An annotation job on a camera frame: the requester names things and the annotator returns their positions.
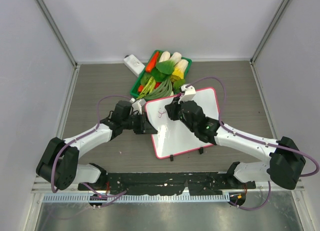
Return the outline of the pink framed whiteboard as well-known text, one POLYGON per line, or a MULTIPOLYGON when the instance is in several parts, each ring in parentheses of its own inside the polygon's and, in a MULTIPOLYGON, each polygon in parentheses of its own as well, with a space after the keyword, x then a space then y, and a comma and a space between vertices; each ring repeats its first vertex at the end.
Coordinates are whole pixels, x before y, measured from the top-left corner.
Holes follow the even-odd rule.
MULTIPOLYGON (((207 148, 211 143, 200 141, 180 120, 170 120, 165 106, 173 101, 173 96, 148 101, 144 108, 151 125, 157 134, 151 136, 155 156, 158 159, 181 155, 187 152, 207 148)), ((212 87, 198 89, 193 100, 207 117, 218 119, 219 105, 216 91, 212 87)))

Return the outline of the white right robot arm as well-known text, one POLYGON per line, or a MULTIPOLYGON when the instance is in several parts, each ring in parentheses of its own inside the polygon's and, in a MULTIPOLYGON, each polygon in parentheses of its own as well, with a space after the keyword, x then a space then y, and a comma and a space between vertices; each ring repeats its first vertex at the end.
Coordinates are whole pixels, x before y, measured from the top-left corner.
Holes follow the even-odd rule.
POLYGON ((243 183, 272 181, 281 188, 294 190, 306 159, 295 142, 286 136, 280 140, 262 138, 237 130, 218 119, 206 116, 193 100, 174 98, 165 105, 172 121, 182 122, 200 141, 238 150, 257 158, 258 162, 233 162, 226 175, 226 184, 233 189, 243 183))

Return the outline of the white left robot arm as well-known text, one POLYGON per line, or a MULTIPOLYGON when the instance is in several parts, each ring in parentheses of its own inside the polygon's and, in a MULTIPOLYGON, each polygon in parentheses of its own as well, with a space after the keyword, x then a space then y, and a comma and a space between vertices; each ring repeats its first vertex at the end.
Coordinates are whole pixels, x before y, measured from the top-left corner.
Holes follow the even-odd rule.
POLYGON ((91 129, 76 136, 61 139, 52 138, 38 163, 36 174, 48 181, 56 193, 72 184, 81 190, 100 191, 107 186, 107 171, 97 164, 79 164, 79 159, 97 146, 110 142, 124 130, 136 135, 157 134, 147 114, 143 111, 144 99, 120 100, 113 111, 91 129))

